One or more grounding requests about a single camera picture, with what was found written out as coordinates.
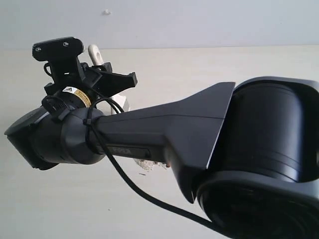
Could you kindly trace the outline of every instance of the white ceiling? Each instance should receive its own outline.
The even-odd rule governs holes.
[[[318,0],[3,0],[0,48],[63,36],[100,48],[319,44],[318,22]]]

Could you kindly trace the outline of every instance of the yellow warning label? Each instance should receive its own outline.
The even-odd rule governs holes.
[[[90,107],[91,101],[89,97],[81,90],[77,89],[74,94],[81,99],[81,101],[85,104],[86,107]]]
[[[85,107],[90,107],[91,101],[89,97],[83,91],[75,87],[68,86],[64,88],[63,92],[68,92],[68,93],[76,95],[84,103]]]

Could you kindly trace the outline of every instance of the robotic arm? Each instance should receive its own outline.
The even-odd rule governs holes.
[[[197,198],[220,233],[319,239],[317,82],[225,82],[178,102],[104,116],[94,102],[135,87],[136,76],[112,73],[110,63],[89,67],[78,61],[82,52],[73,37],[33,47],[54,84],[44,87],[41,107],[5,132],[32,167],[93,164],[106,151],[169,163],[185,198]]]

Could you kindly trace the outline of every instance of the sticker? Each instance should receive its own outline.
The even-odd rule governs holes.
[[[89,97],[83,91],[75,87],[67,86],[62,92],[68,92],[76,95],[84,103],[85,107],[89,107],[91,105]]]

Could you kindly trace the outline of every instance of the white wall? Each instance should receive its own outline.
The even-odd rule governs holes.
[[[317,0],[3,0],[0,48],[65,36],[101,48],[319,44],[318,8]]]
[[[217,82],[273,75],[318,80],[319,46],[104,50],[118,73],[135,71],[127,90],[133,109],[187,97]],[[87,53],[81,56],[88,61]],[[49,78],[30,51],[0,53],[0,132],[40,105]],[[137,196],[107,159],[91,165],[32,169],[5,136],[0,138],[0,238],[221,239],[218,234]],[[182,197],[171,170],[144,172],[119,158],[146,192],[203,216]]]

